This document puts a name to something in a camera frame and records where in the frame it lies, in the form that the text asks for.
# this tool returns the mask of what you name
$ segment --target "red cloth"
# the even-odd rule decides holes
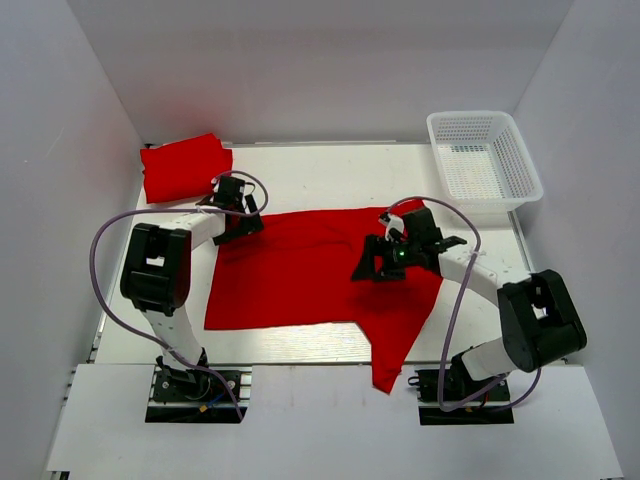
[[[231,170],[231,150],[209,133],[140,150],[147,203],[171,202],[211,193],[213,177]]]
[[[422,206],[409,202],[396,213]],[[442,279],[420,268],[399,282],[351,282],[383,208],[266,215],[264,230],[222,245],[205,329],[356,322],[371,342],[373,384],[389,393],[433,310]]]

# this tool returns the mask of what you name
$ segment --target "white wall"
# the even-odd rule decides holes
[[[571,0],[69,0],[145,142],[425,141],[512,112]]]
[[[518,211],[528,246],[567,281],[589,338],[579,360],[625,478],[640,478],[640,3],[576,0],[516,121],[545,188]]]
[[[89,244],[131,206],[140,139],[63,0],[4,2],[0,45],[0,476],[21,480],[39,478],[87,358]]]

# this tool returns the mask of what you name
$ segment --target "white mesh basket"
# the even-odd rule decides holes
[[[542,197],[542,185],[511,115],[440,112],[427,117],[445,194],[470,213],[501,213]]]

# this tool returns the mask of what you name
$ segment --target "purple cable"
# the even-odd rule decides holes
[[[440,406],[440,410],[442,410],[443,412],[452,412],[453,410],[464,407],[468,402],[478,398],[480,395],[485,394],[486,392],[491,390],[493,387],[495,387],[505,379],[504,375],[499,375],[493,381],[489,382],[487,385],[482,387],[477,392],[469,395],[468,397],[458,402],[444,403],[444,379],[445,379],[445,374],[447,370],[447,356],[449,355],[449,347],[451,346],[451,339],[453,338],[453,330],[456,326],[456,321],[458,320],[458,313],[460,312],[460,306],[462,305],[464,292],[467,289],[467,286],[469,285],[469,281],[471,280],[471,272],[473,271],[473,265],[476,263],[478,253],[480,252],[480,246],[482,244],[482,240],[480,239],[480,232],[464,213],[462,213],[453,205],[450,205],[447,202],[444,202],[437,198],[423,197],[423,196],[406,197],[406,198],[403,198],[402,200],[398,200],[389,208],[387,208],[387,213],[390,213],[391,210],[397,207],[398,205],[408,202],[410,200],[426,200],[427,202],[437,203],[438,205],[442,205],[443,207],[448,208],[449,210],[456,213],[469,226],[474,236],[476,237],[476,245],[471,251],[471,258],[469,259],[469,264],[467,265],[467,269],[464,273],[462,282],[460,282],[460,290],[458,290],[458,296],[456,297],[456,301],[453,305],[453,311],[451,312],[451,320],[449,321],[447,334],[444,338],[444,345],[442,346],[442,355],[440,356],[440,366],[438,369],[438,405]],[[524,398],[518,399],[517,402],[520,403],[520,401],[522,400],[524,400]]]
[[[93,287],[93,292],[95,293],[96,298],[98,299],[98,303],[102,307],[102,310],[104,310],[104,312],[107,314],[107,316],[111,320],[113,320],[117,325],[119,325],[120,327],[124,328],[125,330],[133,333],[134,335],[138,335],[138,336],[140,336],[142,338],[146,338],[147,340],[150,340],[150,341],[160,345],[160,347],[164,348],[167,352],[169,352],[171,354],[171,356],[173,358],[175,358],[178,362],[180,362],[185,367],[190,368],[192,370],[198,370],[200,372],[208,373],[208,374],[214,375],[216,378],[218,378],[218,380],[220,380],[222,382],[222,385],[224,386],[224,388],[229,393],[229,396],[231,397],[231,401],[233,402],[233,406],[235,407],[236,412],[238,413],[238,418],[240,419],[240,421],[242,421],[242,411],[240,410],[240,406],[238,405],[238,400],[236,399],[236,396],[234,395],[234,393],[231,390],[231,388],[229,387],[229,385],[227,385],[227,381],[224,379],[224,377],[222,375],[220,375],[220,373],[218,373],[216,370],[213,370],[213,369],[207,368],[207,367],[203,367],[203,366],[200,366],[200,365],[195,365],[193,363],[189,363],[181,355],[179,355],[176,352],[174,352],[173,349],[171,348],[171,346],[168,343],[166,343],[164,340],[162,340],[160,338],[157,338],[157,337],[155,337],[153,335],[149,335],[148,333],[145,333],[145,332],[143,332],[141,330],[138,330],[137,328],[134,328],[131,325],[125,323],[123,320],[121,320],[113,312],[113,310],[111,310],[111,308],[107,304],[106,300],[104,299],[104,296],[102,295],[102,291],[100,290],[100,284],[98,283],[98,275],[97,275],[97,272],[96,272],[96,250],[98,248],[98,242],[100,241],[100,237],[102,237],[102,235],[107,230],[107,228],[109,228],[111,225],[113,225],[118,220],[122,220],[123,218],[132,217],[134,215],[140,215],[140,214],[144,214],[144,213],[199,213],[199,212],[204,212],[204,213],[225,213],[227,215],[235,215],[237,217],[251,217],[251,216],[254,216],[254,215],[258,215],[260,212],[262,212],[267,207],[267,204],[269,203],[269,193],[267,192],[266,187],[264,186],[264,184],[260,180],[258,180],[253,175],[251,175],[249,173],[246,173],[246,172],[243,172],[243,171],[240,171],[240,170],[229,170],[229,171],[226,171],[226,172],[222,172],[221,174],[217,175],[214,178],[214,180],[219,178],[219,177],[221,177],[222,175],[231,175],[231,174],[234,174],[234,173],[237,173],[237,174],[240,174],[240,175],[244,175],[244,176],[250,178],[251,180],[256,182],[256,184],[264,192],[264,203],[262,204],[262,206],[257,211],[252,212],[252,213],[244,213],[244,212],[234,212],[234,211],[231,211],[231,210],[223,210],[223,209],[219,209],[219,208],[144,208],[144,209],[141,209],[141,210],[129,210],[127,212],[120,213],[120,214],[116,215],[115,217],[112,217],[109,220],[107,220],[98,229],[98,231],[96,232],[95,237],[93,237],[93,241],[91,242],[91,249],[89,250],[89,275],[91,276],[91,286]]]

